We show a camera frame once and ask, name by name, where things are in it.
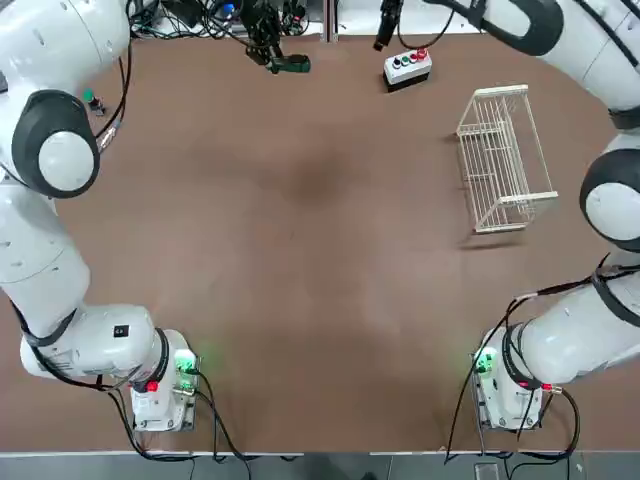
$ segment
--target green light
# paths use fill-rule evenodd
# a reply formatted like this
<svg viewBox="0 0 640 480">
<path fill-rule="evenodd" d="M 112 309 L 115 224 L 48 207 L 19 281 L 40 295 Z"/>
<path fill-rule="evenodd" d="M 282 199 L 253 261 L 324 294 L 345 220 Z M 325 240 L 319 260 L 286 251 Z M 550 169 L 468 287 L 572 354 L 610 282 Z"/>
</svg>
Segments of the green light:
<svg viewBox="0 0 640 480">
<path fill-rule="evenodd" d="M 476 373 L 482 375 L 493 370 L 493 359 L 496 356 L 496 350 L 493 348 L 485 348 L 476 361 Z"/>
<path fill-rule="evenodd" d="M 196 364 L 196 356 L 187 349 L 176 350 L 175 359 L 178 370 L 191 370 Z"/>
<path fill-rule="evenodd" d="M 94 95 L 93 95 L 93 91 L 90 88 L 87 88 L 83 94 L 82 94 L 82 98 L 84 98 L 84 101 L 89 103 L 91 100 L 94 99 Z"/>
</svg>

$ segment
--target cable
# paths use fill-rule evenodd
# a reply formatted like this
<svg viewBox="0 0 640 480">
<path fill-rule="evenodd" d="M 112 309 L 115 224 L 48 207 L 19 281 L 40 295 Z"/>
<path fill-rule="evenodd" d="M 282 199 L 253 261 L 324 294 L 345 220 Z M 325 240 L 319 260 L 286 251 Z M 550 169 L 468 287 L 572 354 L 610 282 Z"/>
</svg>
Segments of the cable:
<svg viewBox="0 0 640 480">
<path fill-rule="evenodd" d="M 104 132 L 106 132 L 113 122 L 115 122 L 120 112 L 124 109 L 125 104 L 127 103 L 127 94 L 129 93 L 129 85 L 131 84 L 131 67 L 132 67 L 132 57 L 133 57 L 133 48 L 131 46 L 131 42 L 129 42 L 129 46 L 127 47 L 127 74 L 122 84 L 122 97 L 120 98 L 120 103 L 116 107 L 115 111 L 111 115 L 111 118 L 103 125 L 103 127 L 94 135 L 95 138 L 100 138 Z"/>
<path fill-rule="evenodd" d="M 205 383 L 207 384 L 207 388 L 210 389 L 210 385 L 209 385 L 207 380 L 205 380 Z M 224 422 L 222 421 L 222 418 L 220 417 L 220 415 L 218 414 L 217 409 L 215 408 L 214 401 L 211 401 L 204 393 L 202 393 L 199 390 L 196 390 L 196 396 L 200 397 L 201 399 L 203 399 L 205 402 L 208 403 L 209 407 L 211 408 L 211 413 L 213 414 L 213 417 L 214 417 L 214 424 L 215 424 L 215 422 L 217 422 L 218 425 L 220 425 L 220 429 L 222 430 L 222 433 L 224 434 L 224 437 L 227 440 L 227 444 L 229 445 L 229 448 L 231 449 L 231 452 L 233 453 L 233 456 L 236 457 L 238 460 L 240 460 L 244 464 L 245 468 L 247 469 L 247 478 L 248 478 L 248 480 L 251 480 L 252 475 L 251 475 L 251 467 L 249 466 L 249 461 L 250 460 L 255 460 L 258 457 L 248 457 L 248 456 L 245 456 L 242 453 L 240 453 L 240 451 L 238 451 L 236 446 L 233 444 L 233 441 L 231 440 L 231 437 L 229 436 L 229 432 L 227 431 L 227 428 L 225 427 Z M 214 459 L 215 459 L 215 456 L 217 455 L 217 452 L 215 450 L 215 445 L 214 445 L 213 454 L 214 454 Z"/>
<path fill-rule="evenodd" d="M 154 28 L 148 25 L 137 25 L 137 24 L 132 25 L 132 28 L 133 26 L 138 27 L 137 30 L 132 30 L 132 32 L 134 34 L 137 34 L 140 32 L 145 35 L 151 35 L 153 38 L 157 38 L 161 40 L 174 40 L 178 38 L 206 38 L 207 36 L 214 40 L 219 40 L 225 36 L 228 36 L 229 38 L 232 38 L 233 40 L 239 42 L 240 44 L 244 45 L 247 48 L 253 48 L 253 49 L 269 48 L 269 45 L 267 44 L 259 45 L 259 44 L 256 44 L 255 42 L 247 41 L 244 38 L 236 35 L 226 24 L 229 21 L 237 19 L 237 16 L 240 15 L 240 12 L 244 8 L 244 0 L 240 4 L 240 7 L 236 9 L 237 13 L 234 12 L 234 15 L 228 18 L 220 18 L 213 15 L 211 13 L 211 10 L 207 8 L 206 0 L 196 0 L 196 1 L 198 2 L 198 4 L 202 9 L 201 23 L 203 28 L 199 32 L 191 32 L 188 26 L 182 20 L 172 15 L 166 15 L 166 14 L 160 17 L 160 19 L 166 18 L 169 21 L 169 23 L 171 23 L 171 26 L 173 27 L 173 30 L 174 30 L 172 33 L 166 34 L 158 30 L 155 30 Z M 302 35 L 307 31 L 307 29 L 309 28 L 309 23 L 310 22 L 307 22 L 306 28 L 300 33 L 300 35 Z M 180 24 L 182 24 L 186 28 L 186 31 L 183 31 L 180 28 Z"/>
<path fill-rule="evenodd" d="M 127 81 L 127 76 L 124 73 L 124 65 L 122 64 L 122 58 L 118 58 L 118 69 L 120 70 L 120 82 L 122 83 L 122 88 L 123 88 L 122 110 L 120 111 L 120 122 L 122 122 L 122 120 L 124 120 L 124 111 L 127 108 L 127 96 L 124 95 L 124 85 Z"/>
<path fill-rule="evenodd" d="M 549 406 L 551 405 L 551 400 L 553 400 L 553 395 L 549 395 L 547 402 L 544 404 L 544 407 L 542 407 L 542 410 L 540 411 L 540 415 L 538 415 L 538 427 L 542 427 L 542 419 L 544 418 L 547 410 L 549 409 Z"/>
<path fill-rule="evenodd" d="M 507 480 L 512 480 L 513 475 L 521 467 L 528 467 L 528 466 L 546 467 L 546 466 L 555 465 L 558 462 L 560 462 L 560 460 L 553 460 L 551 462 L 523 462 L 513 467 L 513 470 L 511 470 L 511 473 L 509 473 L 509 465 L 507 464 L 507 459 L 505 458 L 502 460 L 502 463 L 504 464 L 504 471 L 507 474 Z M 569 480 L 570 478 L 571 478 L 571 459 L 567 457 L 567 480 Z"/>
<path fill-rule="evenodd" d="M 529 410 L 531 410 L 531 404 L 533 403 L 533 391 L 529 394 L 529 403 L 527 403 L 527 408 L 524 411 L 524 415 L 522 416 L 522 423 L 520 423 L 520 428 L 518 428 L 517 440 L 520 440 L 520 434 L 522 433 L 522 429 L 524 428 L 524 423 L 529 416 Z"/>
<path fill-rule="evenodd" d="M 295 36 L 295 37 L 301 37 L 302 35 L 304 35 L 305 33 L 307 33 L 307 30 L 309 30 L 309 25 L 311 25 L 311 19 L 310 19 L 310 18 L 309 18 L 309 16 L 307 15 L 307 26 L 306 26 L 306 27 L 304 27 L 300 33 L 296 33 L 294 36 Z"/>
<path fill-rule="evenodd" d="M 193 472 L 195 472 L 196 470 L 196 459 L 192 458 L 191 461 L 193 462 L 193 465 L 191 466 L 191 473 L 189 474 L 189 480 L 193 480 Z"/>
<path fill-rule="evenodd" d="M 598 12 L 596 12 L 591 5 L 589 5 L 585 0 L 574 0 L 578 5 L 582 7 L 582 9 L 589 15 L 594 22 L 596 22 L 602 30 L 609 36 L 611 41 L 616 44 L 616 46 L 620 49 L 622 54 L 626 57 L 633 68 L 638 66 L 638 60 L 633 55 L 629 47 L 620 39 L 620 37 L 616 34 L 615 30 L 609 26 L 609 24 L 602 18 Z"/>
<path fill-rule="evenodd" d="M 31 189 L 31 187 L 29 187 L 29 185 L 27 185 L 22 180 L 20 180 L 18 177 L 16 177 L 13 173 L 11 173 L 11 170 L 9 170 L 9 168 L 4 163 L 0 162 L 0 168 L 2 168 L 4 170 L 5 175 L 8 175 L 9 178 L 11 178 L 11 180 L 13 180 L 14 182 L 19 183 L 23 187 Z"/>
<path fill-rule="evenodd" d="M 560 390 L 560 393 L 567 399 L 573 409 L 573 436 L 571 437 L 569 446 L 564 452 L 558 454 L 521 452 L 523 455 L 527 455 L 528 457 L 536 458 L 538 460 L 564 460 L 565 458 L 569 458 L 578 446 L 578 440 L 580 439 L 580 409 L 569 392 L 563 388 Z"/>
<path fill-rule="evenodd" d="M 219 457 L 218 456 L 218 410 L 215 407 L 215 399 L 213 398 L 213 391 L 211 390 L 211 385 L 207 386 L 209 390 L 210 397 L 202 394 L 202 392 L 196 392 L 199 397 L 201 397 L 211 408 L 213 412 L 213 456 L 211 457 L 216 463 L 224 463 L 227 457 Z"/>
<path fill-rule="evenodd" d="M 132 36 L 139 37 L 138 34 L 142 33 L 143 35 L 151 36 L 152 38 L 157 38 L 161 40 L 174 40 L 178 38 L 204 38 L 206 36 L 204 35 L 205 33 L 204 27 L 201 28 L 199 32 L 192 32 L 189 26 L 182 19 L 174 15 L 167 15 L 164 9 L 162 11 L 163 11 L 163 14 L 159 17 L 155 17 L 155 20 L 161 21 L 163 19 L 167 19 L 168 23 L 170 23 L 171 26 L 173 27 L 173 32 L 167 34 L 154 29 L 151 26 L 151 23 L 153 23 L 154 21 L 154 18 L 152 17 L 152 18 L 149 18 L 144 23 L 130 22 Z"/>
<path fill-rule="evenodd" d="M 436 42 L 438 40 L 440 40 L 444 34 L 446 33 L 446 31 L 449 29 L 449 25 L 451 25 L 451 21 L 453 20 L 453 16 L 455 15 L 455 11 L 451 10 L 451 14 L 449 15 L 449 18 L 447 19 L 447 22 L 444 24 L 444 27 L 442 28 L 442 30 L 440 31 L 440 33 L 438 33 L 434 39 L 428 41 L 427 43 L 425 43 L 424 45 L 409 45 L 408 43 L 406 43 L 404 41 L 404 38 L 402 38 L 402 34 L 400 33 L 400 19 L 402 18 L 402 15 L 400 16 L 400 18 L 398 19 L 398 40 L 400 41 L 400 44 L 408 49 L 408 50 L 420 50 L 422 48 L 430 48 L 433 47 Z"/>
</svg>

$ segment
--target white robotic arm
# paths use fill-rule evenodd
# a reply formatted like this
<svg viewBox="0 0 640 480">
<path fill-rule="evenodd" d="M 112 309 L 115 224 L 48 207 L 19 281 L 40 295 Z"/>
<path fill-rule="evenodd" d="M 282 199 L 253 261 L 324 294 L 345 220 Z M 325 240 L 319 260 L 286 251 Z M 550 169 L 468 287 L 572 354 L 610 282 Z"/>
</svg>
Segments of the white robotic arm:
<svg viewBox="0 0 640 480">
<path fill-rule="evenodd" d="M 640 10 L 636 0 L 425 0 L 448 6 L 510 47 L 539 57 L 599 98 L 619 133 L 593 162 L 580 207 L 640 264 Z M 388 44 L 402 0 L 384 0 L 374 48 Z M 502 328 L 481 354 L 480 404 L 492 428 L 537 425 L 540 384 L 562 384 L 640 353 L 640 274 L 591 283 L 527 323 Z M 528 411 L 527 422 L 524 416 Z"/>
<path fill-rule="evenodd" d="M 89 269 L 52 198 L 84 193 L 99 153 L 74 92 L 126 49 L 131 0 L 0 0 L 0 286 L 23 329 L 25 368 L 129 382 L 139 430 L 188 427 L 194 367 L 183 336 L 139 306 L 86 306 Z"/>
</svg>

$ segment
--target wire basket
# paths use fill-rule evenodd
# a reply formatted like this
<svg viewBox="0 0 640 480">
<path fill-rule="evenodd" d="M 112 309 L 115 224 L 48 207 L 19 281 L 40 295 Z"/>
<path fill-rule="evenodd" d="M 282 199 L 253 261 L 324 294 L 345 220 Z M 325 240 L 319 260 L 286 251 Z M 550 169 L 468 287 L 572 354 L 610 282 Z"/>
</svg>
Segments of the wire basket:
<svg viewBox="0 0 640 480">
<path fill-rule="evenodd" d="M 522 230 L 558 198 L 528 89 L 514 85 L 476 90 L 456 130 L 476 233 Z"/>
</svg>

